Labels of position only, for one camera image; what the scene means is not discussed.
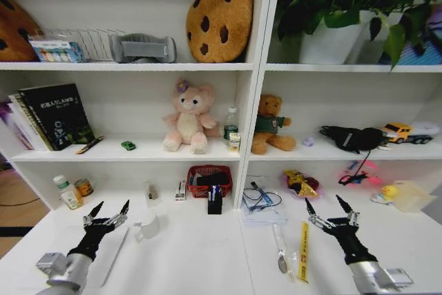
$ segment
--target plastic bottle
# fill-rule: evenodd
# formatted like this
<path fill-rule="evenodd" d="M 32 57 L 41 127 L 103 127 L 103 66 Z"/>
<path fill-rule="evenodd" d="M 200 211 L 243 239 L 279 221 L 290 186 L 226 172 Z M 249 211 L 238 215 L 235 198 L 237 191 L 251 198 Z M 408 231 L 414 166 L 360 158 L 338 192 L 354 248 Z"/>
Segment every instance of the plastic bottle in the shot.
<path fill-rule="evenodd" d="M 236 115 L 236 107 L 229 107 L 229 112 L 224 123 L 223 138 L 228 142 L 230 133 L 238 132 L 238 117 Z"/>
<path fill-rule="evenodd" d="M 69 183 L 64 175 L 57 175 L 53 181 L 60 190 L 60 196 L 69 209 L 75 210 L 83 205 L 83 198 L 80 192 L 73 184 Z"/>

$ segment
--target book spine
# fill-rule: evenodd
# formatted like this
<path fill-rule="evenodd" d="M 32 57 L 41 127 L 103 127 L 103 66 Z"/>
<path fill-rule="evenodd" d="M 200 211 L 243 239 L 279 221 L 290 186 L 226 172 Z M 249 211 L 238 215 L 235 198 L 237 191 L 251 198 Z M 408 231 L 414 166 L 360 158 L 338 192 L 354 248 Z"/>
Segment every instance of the book spine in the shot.
<path fill-rule="evenodd" d="M 48 138 L 46 137 L 43 129 L 37 123 L 36 119 L 32 115 L 31 110 L 26 106 L 23 97 L 19 96 L 18 98 L 16 98 L 16 101 L 19 103 L 20 108 L 23 110 L 25 116 L 28 118 L 30 122 L 30 125 L 38 133 L 38 136 L 41 138 L 46 148 L 50 151 L 54 151 L 54 148 L 52 147 L 52 144 L 49 142 Z"/>
<path fill-rule="evenodd" d="M 21 110 L 21 107 L 17 107 L 14 103 L 8 104 L 12 113 L 14 113 L 15 122 L 20 130 L 25 135 L 26 139 L 28 139 L 29 143 L 34 147 L 34 150 L 38 151 L 47 151 L 46 145 L 43 140 L 39 137 L 38 133 L 33 129 L 30 125 L 30 122 L 24 112 Z"/>
<path fill-rule="evenodd" d="M 17 114 L 14 113 L 14 111 L 11 110 L 10 113 L 10 117 L 12 119 L 12 122 L 14 123 L 15 126 L 15 135 L 20 139 L 21 143 L 28 149 L 28 150 L 34 150 L 34 147 L 32 146 L 32 143 L 30 142 L 30 140 L 26 137 L 26 134 L 24 133 L 24 130 L 22 129 L 22 127 L 20 126 L 18 119 L 17 119 Z"/>
<path fill-rule="evenodd" d="M 23 125 L 23 121 L 20 117 L 20 114 L 15 109 L 15 105 L 13 103 L 8 103 L 8 107 L 11 111 L 11 118 L 12 121 L 14 121 L 17 128 L 20 130 L 21 134 L 26 138 L 26 140 L 29 142 L 29 144 L 32 147 L 32 150 L 35 150 L 35 142 L 33 140 L 33 137 L 29 134 L 27 128 Z"/>

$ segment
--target green sweater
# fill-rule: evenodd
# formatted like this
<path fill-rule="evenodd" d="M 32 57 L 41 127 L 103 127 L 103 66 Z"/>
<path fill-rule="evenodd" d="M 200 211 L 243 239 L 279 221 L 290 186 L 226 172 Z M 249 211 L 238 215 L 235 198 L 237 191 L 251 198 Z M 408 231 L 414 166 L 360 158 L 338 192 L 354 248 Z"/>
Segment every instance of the green sweater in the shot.
<path fill-rule="evenodd" d="M 282 128 L 284 117 L 262 117 L 256 118 L 255 133 L 278 133 L 278 127 Z"/>

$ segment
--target wire rack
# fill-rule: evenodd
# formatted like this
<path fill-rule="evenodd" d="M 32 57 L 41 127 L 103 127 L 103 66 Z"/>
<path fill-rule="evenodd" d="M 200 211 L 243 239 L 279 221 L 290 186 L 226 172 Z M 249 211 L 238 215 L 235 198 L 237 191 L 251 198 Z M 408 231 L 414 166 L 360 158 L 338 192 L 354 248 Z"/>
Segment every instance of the wire rack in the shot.
<path fill-rule="evenodd" d="M 76 41 L 88 61 L 112 61 L 109 36 L 125 35 L 122 30 L 111 29 L 39 29 L 37 35 Z"/>

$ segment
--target red basket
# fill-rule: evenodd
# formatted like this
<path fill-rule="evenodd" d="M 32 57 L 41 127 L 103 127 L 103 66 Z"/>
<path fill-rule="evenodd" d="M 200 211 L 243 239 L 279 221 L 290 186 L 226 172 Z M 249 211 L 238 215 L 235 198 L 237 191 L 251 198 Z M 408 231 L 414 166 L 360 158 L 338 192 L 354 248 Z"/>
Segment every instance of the red basket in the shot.
<path fill-rule="evenodd" d="M 232 175 L 230 174 L 230 168 L 227 166 L 218 166 L 218 165 L 202 165 L 202 166 L 192 166 L 187 173 L 187 189 L 192 193 L 192 196 L 195 198 L 206 198 L 207 191 L 209 191 L 209 186 L 192 186 L 190 183 L 190 179 L 195 176 L 196 173 L 201 174 L 202 176 L 208 176 L 214 173 L 224 172 L 227 174 L 227 178 L 229 179 L 228 184 L 220 185 L 222 190 L 222 197 L 226 197 L 232 188 Z"/>

